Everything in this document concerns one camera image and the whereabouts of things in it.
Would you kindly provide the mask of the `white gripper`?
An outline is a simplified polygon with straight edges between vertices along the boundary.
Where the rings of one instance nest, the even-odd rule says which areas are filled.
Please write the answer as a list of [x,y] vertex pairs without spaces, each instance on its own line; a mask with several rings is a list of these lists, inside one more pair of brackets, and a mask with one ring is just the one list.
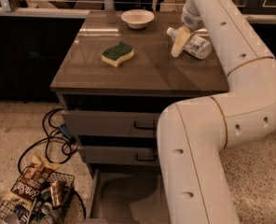
[[202,18],[193,0],[186,0],[182,9],[181,20],[184,26],[174,30],[172,34],[174,41],[171,54],[173,57],[178,57],[184,50],[191,37],[190,30],[197,31],[203,27]]

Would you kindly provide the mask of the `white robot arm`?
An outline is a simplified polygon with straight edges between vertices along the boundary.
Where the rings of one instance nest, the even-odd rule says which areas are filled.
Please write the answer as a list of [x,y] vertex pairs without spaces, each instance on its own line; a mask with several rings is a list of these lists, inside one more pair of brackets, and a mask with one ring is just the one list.
[[169,105],[157,128],[172,224],[240,224],[219,158],[276,130],[276,60],[232,0],[186,0],[182,21],[205,27],[226,93]]

